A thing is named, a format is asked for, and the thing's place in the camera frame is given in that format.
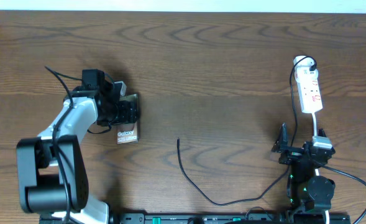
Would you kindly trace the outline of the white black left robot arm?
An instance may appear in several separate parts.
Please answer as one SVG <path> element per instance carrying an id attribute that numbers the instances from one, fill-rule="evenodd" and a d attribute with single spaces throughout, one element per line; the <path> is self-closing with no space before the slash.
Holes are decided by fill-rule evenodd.
<path id="1" fill-rule="evenodd" d="M 20 205 L 40 223 L 117 223 L 110 206 L 89 192 L 80 144 L 92 124 L 110 131 L 135 126 L 139 97 L 124 82 L 81 85 L 68 91 L 51 125 L 16 146 Z"/>

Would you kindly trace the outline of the Galaxy S25 Ultra smartphone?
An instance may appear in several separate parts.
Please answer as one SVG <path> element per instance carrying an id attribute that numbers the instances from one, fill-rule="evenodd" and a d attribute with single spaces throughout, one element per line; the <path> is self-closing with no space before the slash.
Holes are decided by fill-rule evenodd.
<path id="1" fill-rule="evenodd" d="M 139 95 L 126 95 L 118 102 L 119 115 L 116 119 L 118 144 L 139 141 Z"/>

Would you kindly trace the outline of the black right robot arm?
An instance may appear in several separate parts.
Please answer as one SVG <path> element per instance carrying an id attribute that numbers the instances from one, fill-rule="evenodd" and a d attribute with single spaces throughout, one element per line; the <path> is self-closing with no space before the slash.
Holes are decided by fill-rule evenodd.
<path id="1" fill-rule="evenodd" d="M 302 147 L 293 147 L 288 143 L 286 125 L 282 124 L 272 152 L 280 154 L 279 163 L 290 167 L 287 196 L 291 208 L 281 217 L 287 223 L 330 223 L 329 210 L 336 184 L 321 176 L 319 168 L 326 165 L 336 151 L 324 130 L 320 129 L 318 135 L 304 142 Z"/>

